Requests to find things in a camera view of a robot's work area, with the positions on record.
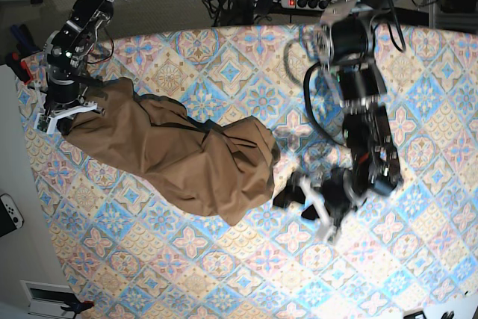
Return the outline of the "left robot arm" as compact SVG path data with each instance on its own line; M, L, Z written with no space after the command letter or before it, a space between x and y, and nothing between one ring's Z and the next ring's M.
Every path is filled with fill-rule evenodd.
M305 206L301 216L319 222L320 241L335 242L341 223L362 207L368 196L390 196L403 183L400 160L393 142L386 107L380 102L386 86L374 57L374 13L354 16L359 0L338 0L324 10L312 41L317 62L305 73L305 110L314 129L327 140L333 137L314 116L311 78L320 75L344 111L344 147L351 151L352 165L336 167L318 185L306 174L294 172L273 205L287 208L292 202Z

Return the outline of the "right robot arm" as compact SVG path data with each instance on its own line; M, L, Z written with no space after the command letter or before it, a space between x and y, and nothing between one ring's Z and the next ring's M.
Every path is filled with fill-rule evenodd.
M103 81L87 71L88 57L98 32L113 16L114 0L77 0L61 30L47 39L46 99L38 113L34 127L46 134L67 131L76 114L104 110L94 101L86 100L91 87L103 87Z

